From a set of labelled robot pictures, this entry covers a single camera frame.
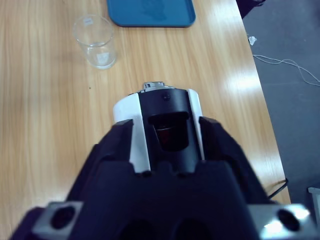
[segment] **wooden table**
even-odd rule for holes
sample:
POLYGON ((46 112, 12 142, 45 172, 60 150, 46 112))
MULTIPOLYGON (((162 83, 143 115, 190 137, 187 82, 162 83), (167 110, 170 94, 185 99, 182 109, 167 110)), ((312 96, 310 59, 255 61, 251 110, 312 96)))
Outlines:
MULTIPOLYGON (((72 35, 105 0, 0 1, 0 239, 32 206, 61 201, 112 108, 143 82, 199 93, 203 114, 243 147, 266 191, 284 171, 235 0, 195 0, 190 28, 114 27, 117 62, 90 66, 72 35)), ((288 191, 276 199, 289 203, 288 191)))

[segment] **dark opening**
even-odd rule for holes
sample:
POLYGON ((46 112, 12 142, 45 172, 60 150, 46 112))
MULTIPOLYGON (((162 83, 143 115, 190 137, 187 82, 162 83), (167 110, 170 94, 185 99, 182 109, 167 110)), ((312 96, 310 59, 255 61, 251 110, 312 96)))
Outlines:
POLYGON ((290 231, 297 232, 300 230, 299 220, 288 210, 281 209, 277 212, 280 222, 290 231))
POLYGON ((153 125, 157 138, 164 151, 177 152, 189 145, 187 112, 175 112, 149 117, 149 124, 153 125))
POLYGON ((73 206, 62 207, 54 213, 51 226, 57 230, 62 229, 72 221, 75 214, 76 210, 73 206))

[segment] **small black screw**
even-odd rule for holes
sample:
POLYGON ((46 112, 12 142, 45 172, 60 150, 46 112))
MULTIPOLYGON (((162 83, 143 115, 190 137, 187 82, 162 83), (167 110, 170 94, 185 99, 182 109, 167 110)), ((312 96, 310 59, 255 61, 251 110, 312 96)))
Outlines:
POLYGON ((164 94, 162 94, 161 97, 165 101, 169 101, 171 98, 170 93, 168 93, 168 92, 165 92, 164 94))
POLYGON ((66 227, 74 218, 76 210, 73 206, 66 206, 58 209, 51 218, 51 226, 54 229, 66 227))

